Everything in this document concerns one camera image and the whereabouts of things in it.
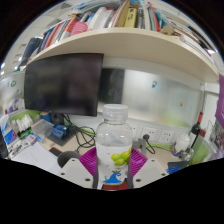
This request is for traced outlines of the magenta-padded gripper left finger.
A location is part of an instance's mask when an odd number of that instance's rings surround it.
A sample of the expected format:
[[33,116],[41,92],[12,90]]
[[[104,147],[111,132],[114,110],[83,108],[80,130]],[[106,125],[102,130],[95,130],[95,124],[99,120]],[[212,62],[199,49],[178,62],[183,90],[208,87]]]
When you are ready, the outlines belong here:
[[59,176],[84,188],[96,189],[98,185],[98,167],[96,148],[83,155],[77,151],[63,152],[59,156],[61,171]]

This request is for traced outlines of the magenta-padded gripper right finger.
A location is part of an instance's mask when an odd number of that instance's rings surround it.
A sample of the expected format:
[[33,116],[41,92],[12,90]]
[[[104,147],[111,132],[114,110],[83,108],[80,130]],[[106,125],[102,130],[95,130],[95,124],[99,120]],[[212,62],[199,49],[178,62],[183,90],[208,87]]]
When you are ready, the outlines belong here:
[[136,149],[131,151],[128,167],[128,188],[143,187],[167,176],[166,170],[155,158],[148,159]]

